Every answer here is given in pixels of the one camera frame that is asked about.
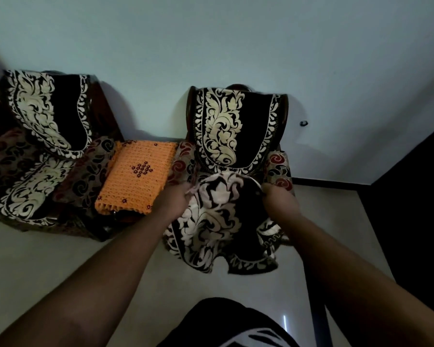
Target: black shorts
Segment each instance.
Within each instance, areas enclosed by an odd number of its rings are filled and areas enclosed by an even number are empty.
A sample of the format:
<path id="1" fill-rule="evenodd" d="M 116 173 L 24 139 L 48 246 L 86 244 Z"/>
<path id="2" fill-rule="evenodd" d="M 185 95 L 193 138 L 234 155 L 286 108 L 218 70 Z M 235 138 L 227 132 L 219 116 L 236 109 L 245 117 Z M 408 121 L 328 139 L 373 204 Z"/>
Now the black shorts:
<path id="1" fill-rule="evenodd" d="M 299 347 L 268 316 L 227 298 L 207 298 L 195 305 L 158 344 L 168 346 Z"/>

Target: white floor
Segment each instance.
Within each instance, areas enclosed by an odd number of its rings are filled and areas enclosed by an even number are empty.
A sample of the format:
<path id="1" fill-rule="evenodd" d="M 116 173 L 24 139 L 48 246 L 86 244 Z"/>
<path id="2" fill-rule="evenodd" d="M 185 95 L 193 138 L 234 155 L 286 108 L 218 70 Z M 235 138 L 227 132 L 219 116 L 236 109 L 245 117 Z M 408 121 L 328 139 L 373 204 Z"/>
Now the white floor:
<path id="1" fill-rule="evenodd" d="M 356 192 L 295 189 L 306 216 L 391 275 Z M 20 233 L 0 223 L 0 332 L 102 246 L 89 239 Z M 201 274 L 159 245 L 109 346 L 155 346 L 207 297 L 234 299 L 281 326 L 286 320 L 287 331 L 301 347 L 315 346 L 302 261 L 292 247 L 281 247 L 277 257 L 279 268 L 268 274 L 228 275 L 223 259 L 216 261 L 212 274 Z M 348 346 L 329 321 L 334 346 Z"/>

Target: crochet fabric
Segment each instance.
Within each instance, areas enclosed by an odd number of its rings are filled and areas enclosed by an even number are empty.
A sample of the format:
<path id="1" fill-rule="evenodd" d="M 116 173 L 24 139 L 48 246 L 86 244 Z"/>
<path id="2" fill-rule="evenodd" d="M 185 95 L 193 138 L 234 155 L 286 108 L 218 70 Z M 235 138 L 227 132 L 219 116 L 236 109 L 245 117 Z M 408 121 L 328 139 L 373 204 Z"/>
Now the crochet fabric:
<path id="1" fill-rule="evenodd" d="M 166 184 L 177 144 L 126 141 L 122 145 L 95 209 L 105 215 L 119 210 L 148 214 Z"/>

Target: light blue wall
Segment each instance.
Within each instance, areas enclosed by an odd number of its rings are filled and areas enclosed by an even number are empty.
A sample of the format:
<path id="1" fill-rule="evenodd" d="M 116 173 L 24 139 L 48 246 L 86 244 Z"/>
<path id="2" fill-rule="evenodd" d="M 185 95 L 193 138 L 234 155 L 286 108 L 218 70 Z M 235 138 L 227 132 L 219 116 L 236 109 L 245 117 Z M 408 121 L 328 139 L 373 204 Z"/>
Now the light blue wall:
<path id="1" fill-rule="evenodd" d="M 0 61 L 96 74 L 127 138 L 184 137 L 191 85 L 288 93 L 303 178 L 370 183 L 434 130 L 434 0 L 0 0 Z"/>

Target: forearm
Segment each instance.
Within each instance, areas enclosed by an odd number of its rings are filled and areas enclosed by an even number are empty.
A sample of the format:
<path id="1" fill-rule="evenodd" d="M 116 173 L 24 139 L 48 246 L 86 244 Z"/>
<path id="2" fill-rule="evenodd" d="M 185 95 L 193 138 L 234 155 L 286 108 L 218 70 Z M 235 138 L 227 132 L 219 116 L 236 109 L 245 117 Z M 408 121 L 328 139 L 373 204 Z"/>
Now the forearm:
<path id="1" fill-rule="evenodd" d="M 105 345 L 167 222 L 149 215 L 125 230 L 2 333 L 0 346 Z"/>
<path id="2" fill-rule="evenodd" d="M 301 215 L 279 222 L 363 344 L 434 345 L 434 312 Z"/>

